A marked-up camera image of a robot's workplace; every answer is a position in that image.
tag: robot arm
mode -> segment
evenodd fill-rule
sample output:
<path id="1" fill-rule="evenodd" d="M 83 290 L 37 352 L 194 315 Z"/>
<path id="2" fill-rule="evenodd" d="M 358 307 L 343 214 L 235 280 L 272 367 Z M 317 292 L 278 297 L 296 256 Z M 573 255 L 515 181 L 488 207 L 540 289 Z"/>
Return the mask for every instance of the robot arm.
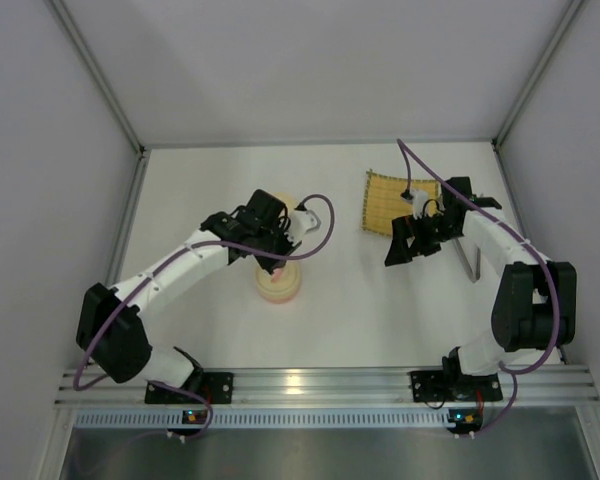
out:
<path id="1" fill-rule="evenodd" d="M 432 255 L 440 251 L 441 243 L 466 237 L 501 276 L 491 329 L 467 345 L 456 347 L 443 361 L 449 376 L 459 381 L 467 380 L 468 376 L 495 374 L 501 361 L 507 364 L 528 353 L 522 349 L 546 349 L 552 332 L 553 311 L 538 262 L 499 225 L 506 220 L 498 202 L 473 195 L 468 177 L 455 177 L 447 182 L 496 217 L 498 223 L 469 210 L 447 190 L 443 191 L 439 212 L 425 215 L 422 196 L 412 190 L 409 200 L 413 202 L 414 214 L 393 220 L 393 241 L 385 265 L 408 263 L 414 257 Z M 540 256 L 558 291 L 557 346 L 560 346 L 571 342 L 575 333 L 576 272 L 569 263 L 552 262 Z"/>
<path id="2" fill-rule="evenodd" d="M 246 250 L 252 249 L 260 267 L 270 274 L 284 267 L 285 260 L 257 252 L 286 257 L 300 246 L 305 234 L 320 227 L 312 211 L 300 205 L 288 212 L 283 202 L 262 190 L 234 214 L 211 215 L 181 246 L 151 267 L 111 288 L 96 284 L 87 291 L 76 337 L 83 350 L 112 312 L 126 304 L 92 354 L 115 382 L 139 376 L 196 391 L 202 367 L 182 350 L 152 347 L 145 326 L 159 321 L 162 309 L 196 282 L 249 255 Z"/>

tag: black bracket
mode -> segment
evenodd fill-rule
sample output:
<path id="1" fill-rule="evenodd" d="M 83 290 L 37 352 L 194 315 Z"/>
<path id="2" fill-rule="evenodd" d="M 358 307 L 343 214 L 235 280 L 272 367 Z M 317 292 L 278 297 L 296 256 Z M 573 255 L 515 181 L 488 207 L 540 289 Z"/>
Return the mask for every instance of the black bracket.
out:
<path id="1" fill-rule="evenodd" d="M 503 398 L 497 374 L 480 377 L 461 375 L 453 379 L 437 369 L 418 370 L 409 375 L 415 403 L 477 402 L 478 391 L 483 402 L 499 402 Z"/>
<path id="2" fill-rule="evenodd" d="M 233 373 L 204 372 L 196 394 L 205 398 L 212 405 L 229 405 L 233 396 Z M 191 397 L 171 390 L 148 384 L 144 394 L 147 405 L 183 405 L 196 404 Z"/>

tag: orange checkered cloth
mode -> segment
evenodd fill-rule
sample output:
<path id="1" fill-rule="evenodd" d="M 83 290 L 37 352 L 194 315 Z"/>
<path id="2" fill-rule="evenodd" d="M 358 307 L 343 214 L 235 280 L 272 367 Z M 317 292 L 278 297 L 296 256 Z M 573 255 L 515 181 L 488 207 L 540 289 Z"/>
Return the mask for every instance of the orange checkered cloth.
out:
<path id="1" fill-rule="evenodd" d="M 400 196 L 405 188 L 406 178 L 388 177 L 369 170 L 362 207 L 362 229 L 390 237 L 391 220 L 413 213 L 411 205 Z M 435 180 L 411 180 L 411 188 L 424 190 L 429 198 L 438 198 L 440 187 Z M 430 202 L 427 208 L 430 215 L 436 211 L 434 202 Z"/>

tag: metal sheet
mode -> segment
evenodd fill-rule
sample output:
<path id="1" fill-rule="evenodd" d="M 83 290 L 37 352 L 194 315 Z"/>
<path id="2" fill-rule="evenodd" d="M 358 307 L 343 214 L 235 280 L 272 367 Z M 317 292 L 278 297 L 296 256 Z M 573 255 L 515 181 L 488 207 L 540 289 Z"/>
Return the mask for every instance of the metal sheet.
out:
<path id="1" fill-rule="evenodd" d="M 81 430 L 72 439 L 63 480 L 82 478 L 137 434 Z M 573 409 L 521 409 L 476 440 L 444 431 L 235 430 L 216 431 L 181 445 L 152 436 L 121 451 L 90 479 L 333 480 L 378 478 L 596 478 Z"/>

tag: white panel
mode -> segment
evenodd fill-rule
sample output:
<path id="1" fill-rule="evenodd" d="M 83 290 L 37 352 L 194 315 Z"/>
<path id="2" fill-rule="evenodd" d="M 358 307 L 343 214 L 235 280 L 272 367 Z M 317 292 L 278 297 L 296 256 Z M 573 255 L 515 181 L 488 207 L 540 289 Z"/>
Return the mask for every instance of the white panel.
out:
<path id="1" fill-rule="evenodd" d="M 474 190 L 500 200 L 511 218 L 489 144 L 413 148 L 443 176 L 471 176 Z M 405 173 L 395 144 L 154 150 L 123 278 L 173 249 L 210 214 L 246 203 L 256 188 L 298 200 L 324 193 L 337 223 L 325 250 L 302 262 L 303 284 L 290 303 L 260 298 L 256 263 L 247 258 L 163 310 L 163 323 L 148 329 L 151 341 L 177 345 L 207 367 L 429 366 L 488 328 L 499 279 L 487 262 L 475 285 L 451 245 L 410 265 L 384 267 L 390 240 L 360 228 L 369 168 Z M 414 166 L 414 176 L 424 173 Z M 324 205 L 308 205 L 327 221 Z M 312 236 L 301 250 L 320 240 Z"/>
<path id="2" fill-rule="evenodd" d="M 492 138 L 566 0 L 68 0 L 141 139 Z"/>
<path id="3" fill-rule="evenodd" d="M 600 0 L 583 11 L 504 153 L 532 239 L 578 271 L 568 353 L 600 390 Z"/>
<path id="4" fill-rule="evenodd" d="M 0 479 L 44 444 L 133 165 L 44 2 L 0 2 Z"/>

